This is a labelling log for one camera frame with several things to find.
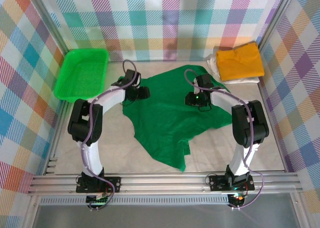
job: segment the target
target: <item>gray floor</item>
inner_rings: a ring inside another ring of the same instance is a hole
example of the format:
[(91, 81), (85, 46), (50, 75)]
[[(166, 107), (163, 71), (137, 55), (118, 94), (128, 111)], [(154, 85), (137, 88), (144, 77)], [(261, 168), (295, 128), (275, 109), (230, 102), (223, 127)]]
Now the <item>gray floor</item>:
[(99, 212), (86, 206), (41, 206), (33, 228), (201, 228), (299, 227), (289, 194), (263, 194), (241, 211), (226, 205), (109, 205)]

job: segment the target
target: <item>green plastic basket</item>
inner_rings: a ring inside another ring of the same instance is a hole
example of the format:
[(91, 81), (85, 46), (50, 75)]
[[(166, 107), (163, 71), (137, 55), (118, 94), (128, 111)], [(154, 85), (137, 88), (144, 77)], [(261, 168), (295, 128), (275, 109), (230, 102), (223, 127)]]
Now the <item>green plastic basket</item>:
[(54, 87), (54, 95), (74, 103), (104, 90), (109, 53), (105, 49), (75, 49), (67, 53)]

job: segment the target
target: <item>metal bracket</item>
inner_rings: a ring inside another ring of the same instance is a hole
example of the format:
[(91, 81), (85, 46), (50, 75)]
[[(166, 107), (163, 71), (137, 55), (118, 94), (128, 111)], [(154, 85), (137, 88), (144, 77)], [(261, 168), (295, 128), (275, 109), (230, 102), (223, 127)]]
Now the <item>metal bracket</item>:
[(239, 186), (229, 186), (224, 175), (210, 175), (209, 176), (210, 191), (253, 191), (255, 190), (254, 180), (249, 175), (247, 181)]
[[(110, 181), (115, 187), (115, 193), (120, 192), (121, 186), (121, 177), (104, 177), (105, 180)], [(75, 189), (76, 193), (97, 193), (97, 192), (112, 192), (112, 188), (109, 185), (106, 185), (105, 182), (101, 183), (101, 188), (97, 190), (96, 185), (88, 185), (88, 182), (85, 178), (79, 177), (77, 179), (77, 186)]]

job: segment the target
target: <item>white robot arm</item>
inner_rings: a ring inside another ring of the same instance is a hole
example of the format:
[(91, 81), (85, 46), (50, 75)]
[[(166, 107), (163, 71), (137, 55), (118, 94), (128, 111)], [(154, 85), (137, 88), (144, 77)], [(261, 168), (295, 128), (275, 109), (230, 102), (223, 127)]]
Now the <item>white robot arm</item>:
[(93, 188), (89, 189), (91, 192), (101, 189), (95, 189), (95, 186), (101, 184), (96, 179), (97, 176), (104, 177), (104, 169), (100, 161), (98, 149), (98, 139), (102, 134), (103, 115), (111, 107), (124, 100), (135, 101), (148, 98), (150, 96), (149, 89), (147, 87), (140, 87), (140, 81), (140, 73), (127, 70), (125, 77), (112, 84), (103, 94), (89, 100), (78, 99), (74, 103), (68, 124), (68, 133), (72, 135), (72, 139), (81, 148), (84, 163), (81, 176), (85, 177), (88, 183), (92, 184)]
[(251, 184), (249, 165), (259, 145), (269, 135), (266, 117), (258, 100), (241, 100), (230, 94), (222, 87), (215, 87), (211, 76), (204, 74), (197, 76), (191, 83), (184, 73), (186, 80), (194, 86), (194, 92), (189, 92), (185, 97), (185, 104), (201, 107), (215, 105), (232, 116), (232, 132), (236, 140), (233, 158), (226, 168), (224, 177), (210, 176), (211, 190), (235, 190), (242, 184)]

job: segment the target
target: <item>white table surface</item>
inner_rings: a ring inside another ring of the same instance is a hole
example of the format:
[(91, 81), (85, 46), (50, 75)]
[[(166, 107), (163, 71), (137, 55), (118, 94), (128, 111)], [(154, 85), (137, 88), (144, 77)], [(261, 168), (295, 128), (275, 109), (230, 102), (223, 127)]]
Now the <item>white table surface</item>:
[[(201, 65), (208, 70), (207, 63), (201, 62), (136, 62), (142, 78), (149, 78), (186, 64)], [(105, 89), (123, 76), (121, 63), (110, 63), (107, 68)], [(231, 93), (247, 100), (262, 97), (257, 84), (227, 85)], [(58, 142), (58, 161), (55, 174), (79, 174), (83, 166), (81, 153), (71, 135), (67, 132), (69, 119), (63, 124)], [(269, 137), (256, 152), (251, 168), (253, 170), (284, 170), (278, 147), (268, 121)], [(152, 159), (134, 138), (134, 127), (123, 115), (120, 104), (112, 107), (103, 116), (104, 136), (99, 140), (99, 154), (106, 173), (149, 173), (178, 172), (178, 169)], [(210, 129), (190, 142), (191, 155), (185, 156), (185, 171), (224, 171), (231, 161), (236, 141), (232, 135), (232, 125), (220, 129)]]

